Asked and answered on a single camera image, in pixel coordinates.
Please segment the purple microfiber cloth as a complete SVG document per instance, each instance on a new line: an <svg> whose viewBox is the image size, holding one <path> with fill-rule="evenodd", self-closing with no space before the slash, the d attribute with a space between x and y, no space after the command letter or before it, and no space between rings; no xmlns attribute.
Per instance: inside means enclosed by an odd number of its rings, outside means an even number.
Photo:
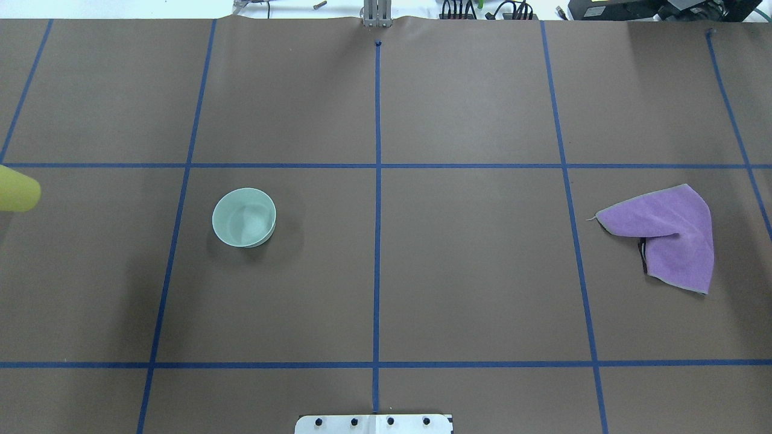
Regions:
<svg viewBox="0 0 772 434"><path fill-rule="evenodd" d="M593 217L614 236L642 242L645 273L674 288L706 295L715 266L712 215L690 185L621 201Z"/></svg>

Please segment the mint green bowl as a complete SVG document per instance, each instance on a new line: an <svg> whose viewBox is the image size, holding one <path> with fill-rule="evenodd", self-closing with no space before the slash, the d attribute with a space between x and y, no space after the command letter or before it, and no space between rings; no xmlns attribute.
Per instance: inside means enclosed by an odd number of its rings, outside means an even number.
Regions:
<svg viewBox="0 0 772 434"><path fill-rule="evenodd" d="M273 235L277 209L265 192L251 187L225 194L210 217L218 239L230 247L250 249L264 244Z"/></svg>

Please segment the black power strip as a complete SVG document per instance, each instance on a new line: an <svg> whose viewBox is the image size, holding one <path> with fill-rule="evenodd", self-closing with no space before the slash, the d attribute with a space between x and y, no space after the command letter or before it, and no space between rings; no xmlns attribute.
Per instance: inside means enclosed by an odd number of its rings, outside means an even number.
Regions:
<svg viewBox="0 0 772 434"><path fill-rule="evenodd" d="M527 1L441 1L440 20L537 21Z"/></svg>

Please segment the aluminium frame post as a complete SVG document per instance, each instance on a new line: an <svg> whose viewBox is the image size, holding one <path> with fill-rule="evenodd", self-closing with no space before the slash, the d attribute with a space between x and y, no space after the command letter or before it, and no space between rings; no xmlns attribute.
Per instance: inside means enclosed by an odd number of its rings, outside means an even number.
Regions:
<svg viewBox="0 0 772 434"><path fill-rule="evenodd" d="M389 28L393 24L391 0L365 0L361 19L365 28Z"/></svg>

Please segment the white metal base plate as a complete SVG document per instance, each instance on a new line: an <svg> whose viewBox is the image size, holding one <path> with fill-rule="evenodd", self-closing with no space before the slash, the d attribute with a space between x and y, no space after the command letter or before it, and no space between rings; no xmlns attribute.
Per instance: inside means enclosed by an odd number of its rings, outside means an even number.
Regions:
<svg viewBox="0 0 772 434"><path fill-rule="evenodd" d="M451 415L439 413L304 415L295 433L453 433Z"/></svg>

